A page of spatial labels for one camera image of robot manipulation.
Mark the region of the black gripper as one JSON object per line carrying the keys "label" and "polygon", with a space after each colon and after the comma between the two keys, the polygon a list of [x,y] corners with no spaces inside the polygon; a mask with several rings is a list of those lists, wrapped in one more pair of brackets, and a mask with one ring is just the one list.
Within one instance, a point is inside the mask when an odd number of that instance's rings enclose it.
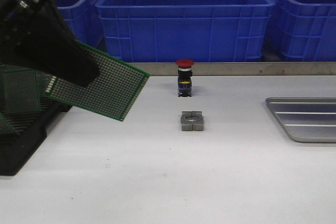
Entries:
{"label": "black gripper", "polygon": [[54,0],[1,0],[1,63],[40,70],[80,87],[100,74]]}

